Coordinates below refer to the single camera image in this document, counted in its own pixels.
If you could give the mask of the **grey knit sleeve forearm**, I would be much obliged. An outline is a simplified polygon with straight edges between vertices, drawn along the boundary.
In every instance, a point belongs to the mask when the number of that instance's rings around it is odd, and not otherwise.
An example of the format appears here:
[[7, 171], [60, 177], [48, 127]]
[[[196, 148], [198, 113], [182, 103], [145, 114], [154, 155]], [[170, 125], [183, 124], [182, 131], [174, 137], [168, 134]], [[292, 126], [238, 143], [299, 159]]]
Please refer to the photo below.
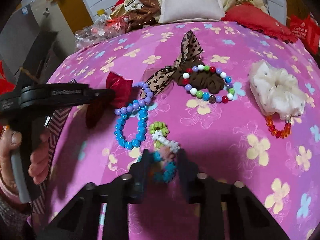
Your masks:
[[30, 216], [30, 205], [21, 204], [1, 179], [1, 233], [5, 239], [23, 239]]

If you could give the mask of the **left hand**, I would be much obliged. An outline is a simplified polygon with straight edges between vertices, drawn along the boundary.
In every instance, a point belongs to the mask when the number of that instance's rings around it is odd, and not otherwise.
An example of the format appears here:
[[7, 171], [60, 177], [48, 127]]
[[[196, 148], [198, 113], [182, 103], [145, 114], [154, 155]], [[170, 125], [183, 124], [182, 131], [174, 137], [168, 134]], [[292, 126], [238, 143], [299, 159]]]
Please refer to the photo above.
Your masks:
[[[48, 161], [49, 161], [49, 146], [48, 139], [50, 133], [47, 128], [44, 129], [40, 135], [41, 143], [34, 150], [30, 156], [31, 165], [29, 167], [29, 175], [36, 185], [44, 181], [48, 175]], [[18, 195], [18, 189], [14, 179], [11, 167], [11, 151], [17, 149], [22, 142], [22, 135], [20, 132], [14, 132], [11, 129], [6, 129], [1, 137], [1, 176], [5, 187], [13, 194]]]

